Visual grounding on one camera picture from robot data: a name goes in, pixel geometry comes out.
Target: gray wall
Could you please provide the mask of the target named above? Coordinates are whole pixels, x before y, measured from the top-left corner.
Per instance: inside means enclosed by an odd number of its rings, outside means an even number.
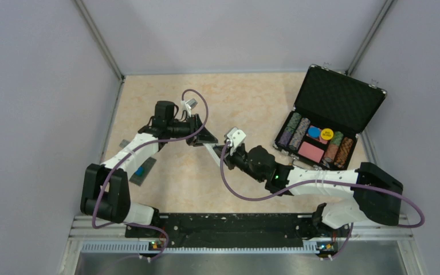
[[[356,77],[388,91],[369,135],[382,167],[426,213],[414,233],[429,273],[440,274],[440,1],[398,1]]]
[[[71,0],[0,1],[0,275],[58,270],[118,87]]]
[[[124,74],[347,69],[383,0],[85,0]]]

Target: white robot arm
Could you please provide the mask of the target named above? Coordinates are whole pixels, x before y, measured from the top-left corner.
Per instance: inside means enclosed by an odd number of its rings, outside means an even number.
[[[295,166],[285,166],[275,162],[274,156],[261,146],[245,151],[245,133],[234,127],[226,135],[229,142],[228,154],[224,162],[229,169],[240,168],[259,182],[266,182],[265,188],[271,193],[278,192],[294,184],[310,180],[285,192],[286,195],[326,195],[340,198],[335,203],[323,203],[313,213],[313,219],[338,229],[351,222],[370,219],[384,225],[397,225],[399,222],[400,200],[373,191],[351,189],[329,182],[366,184],[402,193],[403,186],[396,179],[372,163],[362,163],[360,168],[347,171],[315,171]],[[223,146],[205,144],[215,161],[220,164],[220,151]]]

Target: pink card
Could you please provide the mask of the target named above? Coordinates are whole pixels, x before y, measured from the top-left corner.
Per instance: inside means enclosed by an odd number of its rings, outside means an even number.
[[[324,151],[322,149],[319,149],[318,147],[309,144],[307,142],[303,142],[301,144],[301,147],[299,148],[298,153],[301,156],[304,156],[314,162],[320,162],[321,157],[323,157]]]

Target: case latch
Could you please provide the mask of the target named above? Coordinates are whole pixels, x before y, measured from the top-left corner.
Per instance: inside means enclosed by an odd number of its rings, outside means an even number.
[[[328,63],[328,62],[323,62],[323,69],[325,69],[325,70],[330,70],[330,67],[331,67],[331,63]]]
[[[370,87],[376,89],[376,88],[377,88],[377,85],[379,85],[379,82],[376,81],[375,79],[372,79],[372,80],[370,81],[370,84],[369,84],[368,86],[370,86]]]

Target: beige countertop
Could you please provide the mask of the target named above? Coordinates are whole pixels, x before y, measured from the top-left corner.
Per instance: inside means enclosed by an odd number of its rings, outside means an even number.
[[[248,73],[248,74],[172,74],[128,76],[120,96],[117,114],[105,158],[120,151],[119,144],[132,140],[138,129],[154,114],[158,100],[179,105],[181,93],[196,89],[207,100],[210,115],[206,128],[223,142],[231,127],[246,134],[247,150],[262,145],[276,161],[288,164],[290,158],[280,154],[272,143],[289,111],[293,107],[305,73]],[[205,107],[194,93],[186,99],[198,101],[194,113],[205,120]],[[273,213],[311,212],[327,197],[321,195],[282,196],[262,202],[243,201],[229,193],[223,185],[219,168],[204,147],[189,147],[186,142],[168,143],[154,155],[158,161],[141,187],[129,183],[134,202],[156,207],[161,212],[197,213]],[[361,140],[357,143],[349,169],[366,162]],[[295,162],[301,167],[308,167]],[[226,169],[229,184],[246,197],[270,194],[239,169]]]

